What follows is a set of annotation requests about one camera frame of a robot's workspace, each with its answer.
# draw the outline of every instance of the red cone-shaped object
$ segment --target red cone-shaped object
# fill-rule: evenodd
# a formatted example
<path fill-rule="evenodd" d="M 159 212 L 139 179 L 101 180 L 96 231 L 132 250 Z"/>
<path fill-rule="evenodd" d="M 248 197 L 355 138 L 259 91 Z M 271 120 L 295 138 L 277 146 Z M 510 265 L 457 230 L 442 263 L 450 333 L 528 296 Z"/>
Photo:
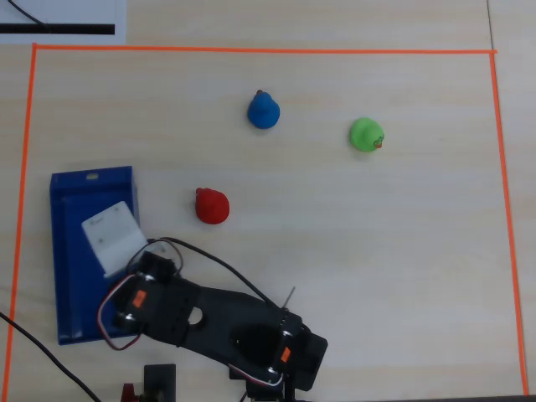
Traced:
<path fill-rule="evenodd" d="M 211 188 L 198 188 L 195 193 L 195 213 L 206 224 L 221 224 L 229 216 L 229 200 L 225 194 Z"/>

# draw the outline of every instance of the green toy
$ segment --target green toy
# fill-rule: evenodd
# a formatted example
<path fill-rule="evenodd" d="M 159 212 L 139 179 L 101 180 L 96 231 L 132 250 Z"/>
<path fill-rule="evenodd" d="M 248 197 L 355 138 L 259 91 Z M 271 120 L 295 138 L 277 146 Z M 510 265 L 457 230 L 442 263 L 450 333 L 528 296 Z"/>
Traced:
<path fill-rule="evenodd" d="M 350 129 L 350 142 L 359 151 L 372 152 L 382 147 L 384 130 L 368 117 L 357 119 Z"/>

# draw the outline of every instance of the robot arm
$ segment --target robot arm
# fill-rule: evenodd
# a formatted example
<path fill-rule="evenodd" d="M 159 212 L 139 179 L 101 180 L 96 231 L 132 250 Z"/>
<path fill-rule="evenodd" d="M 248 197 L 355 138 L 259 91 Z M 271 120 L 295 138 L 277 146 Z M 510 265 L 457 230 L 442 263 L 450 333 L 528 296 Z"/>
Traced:
<path fill-rule="evenodd" d="M 251 393 L 308 391 L 327 348 L 326 339 L 287 309 L 244 293 L 199 286 L 183 279 L 172 261 L 150 252 L 113 301 L 117 327 L 216 360 L 229 367 L 231 378 L 246 379 Z M 194 307 L 203 316 L 190 325 Z"/>

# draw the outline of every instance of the blue toy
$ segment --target blue toy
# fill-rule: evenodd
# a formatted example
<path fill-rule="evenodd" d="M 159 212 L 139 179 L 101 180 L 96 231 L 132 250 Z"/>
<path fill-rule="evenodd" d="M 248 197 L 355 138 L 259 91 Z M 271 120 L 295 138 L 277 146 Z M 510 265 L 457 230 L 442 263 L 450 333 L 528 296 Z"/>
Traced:
<path fill-rule="evenodd" d="M 276 125 L 279 120 L 279 105 L 270 94 L 258 90 L 248 107 L 248 119 L 257 128 L 266 129 Z"/>

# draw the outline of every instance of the blue plastic box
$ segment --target blue plastic box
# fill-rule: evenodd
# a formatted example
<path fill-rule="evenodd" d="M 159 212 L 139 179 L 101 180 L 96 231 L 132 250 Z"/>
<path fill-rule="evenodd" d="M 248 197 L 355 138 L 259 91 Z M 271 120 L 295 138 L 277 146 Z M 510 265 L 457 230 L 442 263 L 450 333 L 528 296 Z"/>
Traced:
<path fill-rule="evenodd" d="M 132 167 L 112 167 L 80 172 L 54 173 L 50 180 L 52 242 L 58 343 L 102 339 L 96 314 L 110 285 L 124 273 L 105 278 L 82 230 L 82 222 L 125 201 L 139 223 L 137 189 Z M 108 303 L 102 321 L 112 337 L 128 335 L 111 323 L 115 308 Z"/>

